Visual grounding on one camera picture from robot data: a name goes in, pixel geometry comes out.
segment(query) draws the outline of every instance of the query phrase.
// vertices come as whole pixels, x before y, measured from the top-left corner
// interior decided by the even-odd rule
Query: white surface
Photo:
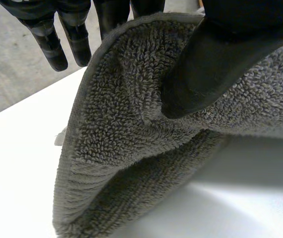
[[[85,68],[0,113],[0,237],[53,238],[60,148]]]
[[[54,238],[60,147],[85,69],[0,113],[0,237]],[[113,238],[283,237],[283,140],[235,138],[194,180]]]

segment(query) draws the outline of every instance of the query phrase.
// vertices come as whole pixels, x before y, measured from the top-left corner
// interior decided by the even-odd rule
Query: gray floor
[[[166,12],[193,12],[195,9],[195,0],[166,0]],[[86,25],[94,52],[101,43],[94,6]],[[68,59],[68,69],[63,72],[51,69],[28,29],[0,6],[0,112],[80,69],[57,19],[55,26]]]

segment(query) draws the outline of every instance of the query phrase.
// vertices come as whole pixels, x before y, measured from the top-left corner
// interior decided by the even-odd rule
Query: gray towel
[[[210,107],[176,120],[161,114],[161,79],[201,18],[161,13],[130,21],[94,54],[57,171],[60,237],[103,238],[135,220],[190,178],[226,134],[283,138],[283,47]]]

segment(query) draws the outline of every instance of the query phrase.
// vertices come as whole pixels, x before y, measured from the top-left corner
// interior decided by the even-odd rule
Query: terry cloth towel
[[[283,47],[206,109],[182,119],[161,114],[161,79],[201,18],[160,13],[127,22],[92,57],[57,170],[59,237],[104,238],[140,217],[190,178],[226,134],[283,137]]]

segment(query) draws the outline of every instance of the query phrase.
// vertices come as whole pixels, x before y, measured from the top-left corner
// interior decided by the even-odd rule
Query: black rubber fingertip
[[[78,66],[85,67],[92,57],[88,37],[81,40],[68,40]]]
[[[68,63],[65,57],[65,54],[59,55],[53,58],[47,58],[49,64],[56,72],[61,72],[66,70],[68,67]]]

